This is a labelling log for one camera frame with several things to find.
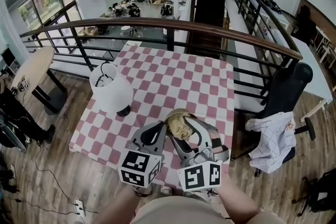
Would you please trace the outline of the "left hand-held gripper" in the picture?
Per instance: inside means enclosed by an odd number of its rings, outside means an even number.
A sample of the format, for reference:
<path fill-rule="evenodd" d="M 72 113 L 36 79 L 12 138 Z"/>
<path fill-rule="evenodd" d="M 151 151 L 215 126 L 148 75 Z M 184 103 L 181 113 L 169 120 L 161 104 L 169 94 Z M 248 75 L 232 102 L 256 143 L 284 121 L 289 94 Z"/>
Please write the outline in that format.
<path fill-rule="evenodd" d="M 133 141 L 121 154 L 118 173 L 123 183 L 147 188 L 159 174 L 167 126 L 162 121 L 135 131 Z"/>

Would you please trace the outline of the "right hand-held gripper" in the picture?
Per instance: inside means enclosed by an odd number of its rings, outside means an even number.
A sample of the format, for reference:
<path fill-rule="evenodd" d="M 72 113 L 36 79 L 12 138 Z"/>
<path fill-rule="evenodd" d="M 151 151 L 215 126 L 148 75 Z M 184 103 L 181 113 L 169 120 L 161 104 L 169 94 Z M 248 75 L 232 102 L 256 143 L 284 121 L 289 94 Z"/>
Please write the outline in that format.
<path fill-rule="evenodd" d="M 228 147 L 222 143 L 216 127 L 197 118 L 183 118 L 193 130 L 192 143 L 196 143 L 198 136 L 198 148 L 192 149 L 186 141 L 170 136 L 181 160 L 177 174 L 182 189 L 199 191 L 221 186 L 222 163 L 229 159 Z"/>

